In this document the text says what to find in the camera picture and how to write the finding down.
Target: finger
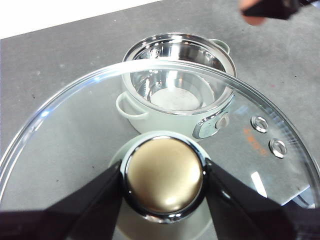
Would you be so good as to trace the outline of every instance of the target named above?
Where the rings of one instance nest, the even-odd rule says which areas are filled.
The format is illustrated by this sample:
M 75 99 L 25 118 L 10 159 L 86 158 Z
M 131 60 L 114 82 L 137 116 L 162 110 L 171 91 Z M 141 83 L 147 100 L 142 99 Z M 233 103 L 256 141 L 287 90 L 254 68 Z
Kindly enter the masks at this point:
M 244 11 L 253 5 L 257 4 L 260 0 L 240 0 L 239 1 L 239 9 L 240 11 Z M 266 18 L 261 16 L 244 16 L 242 14 L 243 19 L 250 25 L 261 25 Z

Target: gold knob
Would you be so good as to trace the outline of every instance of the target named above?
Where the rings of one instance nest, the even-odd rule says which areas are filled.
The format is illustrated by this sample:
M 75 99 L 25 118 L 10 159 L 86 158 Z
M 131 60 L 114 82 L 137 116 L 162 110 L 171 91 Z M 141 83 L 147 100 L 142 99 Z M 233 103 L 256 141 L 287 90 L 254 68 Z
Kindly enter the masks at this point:
M 202 165 L 184 142 L 153 139 L 131 156 L 126 181 L 131 194 L 147 210 L 166 214 L 187 207 L 202 186 Z

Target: cooking pot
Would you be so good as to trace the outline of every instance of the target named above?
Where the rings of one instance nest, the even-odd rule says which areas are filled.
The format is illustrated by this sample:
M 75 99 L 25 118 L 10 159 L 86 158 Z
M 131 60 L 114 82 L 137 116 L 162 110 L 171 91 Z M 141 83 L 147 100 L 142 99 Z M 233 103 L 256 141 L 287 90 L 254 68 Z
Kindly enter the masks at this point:
M 163 33 L 136 43 L 123 61 L 183 60 L 236 76 L 229 46 L 218 39 L 186 33 Z M 233 91 L 221 82 L 175 70 L 150 69 L 123 75 L 118 112 L 140 133 L 168 130 L 194 140 L 214 135 L 229 123 Z

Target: gray countertop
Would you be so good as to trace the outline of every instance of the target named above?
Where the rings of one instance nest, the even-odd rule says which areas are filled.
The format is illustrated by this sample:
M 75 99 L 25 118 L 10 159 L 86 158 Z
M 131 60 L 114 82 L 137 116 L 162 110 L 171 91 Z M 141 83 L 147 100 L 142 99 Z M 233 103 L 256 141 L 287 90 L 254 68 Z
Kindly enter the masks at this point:
M 320 11 L 246 24 L 236 0 L 164 0 L 2 39 L 1 155 L 43 102 L 75 79 L 122 61 L 144 37 L 185 32 L 231 47 L 239 79 L 272 100 L 320 159 Z

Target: glass lid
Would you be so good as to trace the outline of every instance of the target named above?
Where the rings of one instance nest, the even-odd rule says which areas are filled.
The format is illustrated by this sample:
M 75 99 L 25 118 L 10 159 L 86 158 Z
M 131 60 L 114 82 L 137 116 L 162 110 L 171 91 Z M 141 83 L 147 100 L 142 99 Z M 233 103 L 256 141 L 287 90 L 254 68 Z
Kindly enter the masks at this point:
M 147 80 L 150 73 L 154 86 Z M 165 88 L 157 85 L 161 81 Z M 225 89 L 227 97 L 214 101 Z M 186 61 L 143 59 L 92 72 L 43 104 L 1 159 L 0 213 L 49 208 L 107 170 L 128 141 L 150 131 L 185 136 L 214 165 L 279 206 L 319 207 L 317 163 L 272 102 L 222 71 Z M 233 195 L 222 192 L 226 198 Z M 161 224 L 143 218 L 123 200 L 112 239 L 223 239 L 207 201 L 188 217 Z

